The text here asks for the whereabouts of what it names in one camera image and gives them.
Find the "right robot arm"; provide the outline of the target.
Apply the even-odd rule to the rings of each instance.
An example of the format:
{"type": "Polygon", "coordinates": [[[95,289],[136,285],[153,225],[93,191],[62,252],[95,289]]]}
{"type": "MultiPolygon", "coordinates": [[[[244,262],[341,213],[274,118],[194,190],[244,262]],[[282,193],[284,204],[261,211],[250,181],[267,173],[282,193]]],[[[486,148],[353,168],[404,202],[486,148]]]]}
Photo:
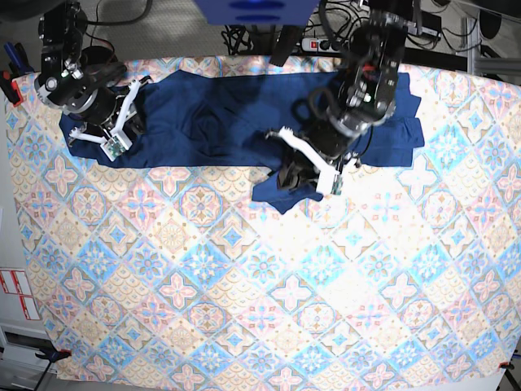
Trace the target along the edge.
{"type": "Polygon", "coordinates": [[[111,47],[83,47],[88,24],[78,1],[64,1],[41,17],[42,71],[34,86],[43,104],[78,123],[68,131],[69,144],[95,143],[114,161],[145,132],[135,100],[152,79],[119,88],[127,67],[111,47]]]}

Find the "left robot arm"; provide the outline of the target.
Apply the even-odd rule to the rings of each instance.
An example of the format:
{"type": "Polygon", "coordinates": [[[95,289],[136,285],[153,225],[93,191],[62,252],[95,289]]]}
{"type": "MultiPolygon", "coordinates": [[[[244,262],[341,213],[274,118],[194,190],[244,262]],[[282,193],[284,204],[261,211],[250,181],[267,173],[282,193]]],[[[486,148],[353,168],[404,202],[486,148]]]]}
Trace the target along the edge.
{"type": "Polygon", "coordinates": [[[373,135],[395,112],[405,41],[410,27],[422,29],[419,1],[370,1],[367,21],[344,42],[332,30],[326,5],[319,2],[319,19],[347,64],[339,91],[321,86],[309,93],[308,106],[316,119],[307,130],[296,134],[282,127],[266,134],[290,150],[277,175],[278,189],[294,191],[309,184],[324,196],[341,193],[345,165],[361,166],[364,154],[353,150],[355,142],[373,135]]]}

